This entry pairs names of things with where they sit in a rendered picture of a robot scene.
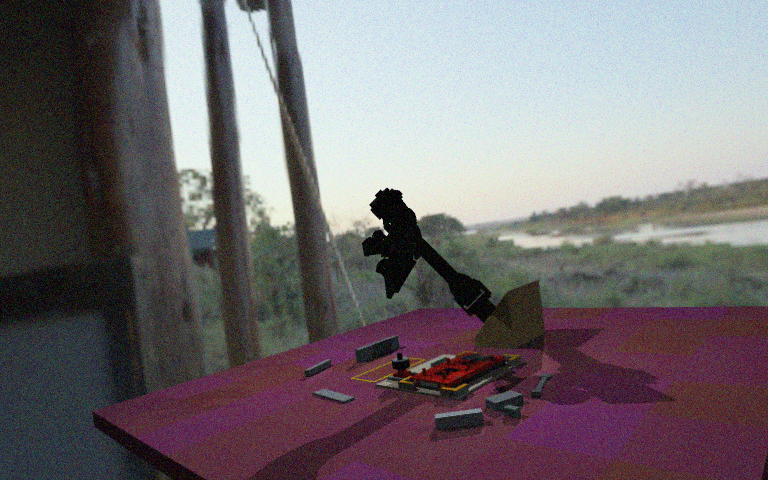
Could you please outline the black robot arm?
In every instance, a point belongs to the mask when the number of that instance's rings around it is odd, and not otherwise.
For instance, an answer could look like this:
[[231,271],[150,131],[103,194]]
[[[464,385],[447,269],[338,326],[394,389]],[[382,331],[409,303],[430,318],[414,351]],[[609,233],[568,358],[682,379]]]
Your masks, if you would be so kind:
[[[422,248],[421,256],[448,282],[450,292],[458,305],[470,316],[475,314],[484,324],[493,310],[496,308],[490,298],[492,292],[480,281],[472,279],[468,275],[455,271],[423,238],[417,225],[414,211],[407,207],[402,200],[402,192],[385,188],[375,194],[376,198],[369,204],[370,211],[380,220],[383,219],[383,227],[389,234],[384,235],[381,230],[376,230],[372,237],[362,243],[364,256],[381,254],[394,243],[394,235],[389,232],[392,227],[405,227],[413,231],[417,243]],[[386,257],[384,257],[386,258]],[[468,310],[469,307],[483,292],[485,292]]]

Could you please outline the black rubber tyre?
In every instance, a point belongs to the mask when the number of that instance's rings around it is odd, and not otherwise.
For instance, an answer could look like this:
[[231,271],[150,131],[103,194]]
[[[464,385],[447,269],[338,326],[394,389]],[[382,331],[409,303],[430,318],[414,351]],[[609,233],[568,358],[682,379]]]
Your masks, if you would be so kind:
[[392,359],[392,367],[393,369],[405,369],[410,366],[409,357],[403,356],[403,359],[398,360],[398,358]]

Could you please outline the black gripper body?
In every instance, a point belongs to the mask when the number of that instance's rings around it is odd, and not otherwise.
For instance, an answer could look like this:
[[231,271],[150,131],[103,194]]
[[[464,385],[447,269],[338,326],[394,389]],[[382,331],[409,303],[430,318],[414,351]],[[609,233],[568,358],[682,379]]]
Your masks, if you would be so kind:
[[[421,257],[422,248],[417,243],[412,243],[415,239],[413,231],[405,227],[392,227],[389,232],[394,235],[394,243],[384,252],[384,257],[396,256],[405,259],[413,260],[413,256],[416,260]],[[382,259],[379,261],[376,267],[376,272],[380,268],[392,270],[393,267],[389,263],[388,259]]]

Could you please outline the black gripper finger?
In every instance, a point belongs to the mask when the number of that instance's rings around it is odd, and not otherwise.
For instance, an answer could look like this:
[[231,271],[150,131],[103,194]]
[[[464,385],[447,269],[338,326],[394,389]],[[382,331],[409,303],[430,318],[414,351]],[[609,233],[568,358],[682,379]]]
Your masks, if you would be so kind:
[[393,292],[393,271],[380,268],[378,272],[382,274],[385,280],[386,297],[391,299],[395,293]]
[[398,293],[416,261],[396,256],[390,256],[388,261],[393,267],[393,292]]

